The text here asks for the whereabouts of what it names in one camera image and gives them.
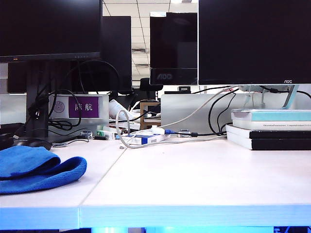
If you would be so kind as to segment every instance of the aoc logo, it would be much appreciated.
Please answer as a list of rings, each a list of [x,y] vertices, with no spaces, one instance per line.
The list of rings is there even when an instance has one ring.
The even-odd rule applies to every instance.
[[[172,74],[159,74],[156,79],[157,80],[172,80],[173,75]]]

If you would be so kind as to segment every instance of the desk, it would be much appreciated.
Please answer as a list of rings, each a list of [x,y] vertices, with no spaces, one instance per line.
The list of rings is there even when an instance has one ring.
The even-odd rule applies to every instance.
[[[96,141],[57,154],[89,148],[96,152],[85,156],[79,182],[1,196],[0,229],[311,225],[310,151],[250,151],[217,140],[124,152],[119,142]]]
[[[79,228],[79,206],[124,152],[119,144],[119,141],[91,140],[51,149],[62,162],[74,156],[86,158],[85,174],[62,187],[0,196],[0,229]]]

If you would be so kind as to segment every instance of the black book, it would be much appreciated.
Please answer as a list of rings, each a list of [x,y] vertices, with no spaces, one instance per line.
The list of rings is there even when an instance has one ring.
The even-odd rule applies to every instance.
[[[230,132],[227,138],[250,150],[311,150],[311,138],[246,138]]]

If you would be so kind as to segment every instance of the purple name plate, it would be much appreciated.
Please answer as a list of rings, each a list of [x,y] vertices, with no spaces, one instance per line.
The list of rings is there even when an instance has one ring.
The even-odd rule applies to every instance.
[[[77,97],[79,106],[74,97],[69,97],[69,118],[79,118],[79,107],[82,118],[99,118],[98,97]]]

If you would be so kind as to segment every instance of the stack of books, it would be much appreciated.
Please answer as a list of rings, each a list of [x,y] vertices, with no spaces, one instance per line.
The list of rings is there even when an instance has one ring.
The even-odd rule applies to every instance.
[[[250,150],[311,150],[311,111],[232,110],[229,141]]]

